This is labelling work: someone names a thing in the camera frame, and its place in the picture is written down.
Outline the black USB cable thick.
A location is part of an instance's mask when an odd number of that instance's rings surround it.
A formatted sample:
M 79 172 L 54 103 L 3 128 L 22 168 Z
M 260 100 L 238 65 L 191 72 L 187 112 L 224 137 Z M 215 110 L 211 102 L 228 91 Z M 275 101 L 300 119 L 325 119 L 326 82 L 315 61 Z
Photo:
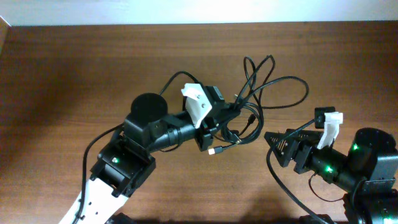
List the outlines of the black USB cable thick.
M 249 144 L 256 140 L 264 127 L 264 112 L 259 98 L 255 97 L 255 102 L 239 101 L 236 107 L 233 107 L 234 112 L 241 110 L 248 110 L 251 112 L 245 127 L 242 130 L 230 129 L 228 124 L 237 116 L 229 115 L 226 121 L 220 124 L 220 137 L 216 138 L 220 141 L 227 142 L 225 146 L 215 146 L 208 150 L 209 155 L 222 153 L 223 151 L 236 147 L 242 144 Z

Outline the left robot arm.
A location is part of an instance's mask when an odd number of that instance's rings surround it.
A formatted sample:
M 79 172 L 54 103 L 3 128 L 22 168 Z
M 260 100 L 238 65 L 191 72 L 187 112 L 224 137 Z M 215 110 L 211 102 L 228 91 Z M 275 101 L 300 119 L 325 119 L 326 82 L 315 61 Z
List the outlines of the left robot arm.
M 133 223 L 118 210 L 156 168 L 152 153 L 173 151 L 192 139 L 208 150 L 214 135 L 239 114 L 219 96 L 185 97 L 183 110 L 170 114 L 161 95 L 139 95 L 124 122 L 109 130 L 111 140 L 91 174 L 82 176 L 81 192 L 61 223 Z

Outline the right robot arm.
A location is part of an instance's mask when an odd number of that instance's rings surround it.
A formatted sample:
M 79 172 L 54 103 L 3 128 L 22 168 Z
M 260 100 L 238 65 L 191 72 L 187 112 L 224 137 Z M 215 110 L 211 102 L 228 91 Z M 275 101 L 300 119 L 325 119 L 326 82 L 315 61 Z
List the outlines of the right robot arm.
M 344 190 L 343 206 L 350 223 L 397 223 L 394 137 L 380 129 L 361 128 L 344 155 L 332 146 L 319 149 L 322 136 L 321 131 L 287 129 L 284 133 L 267 132 L 264 139 L 276 147 L 282 167 L 294 161 L 296 173 L 312 170 Z

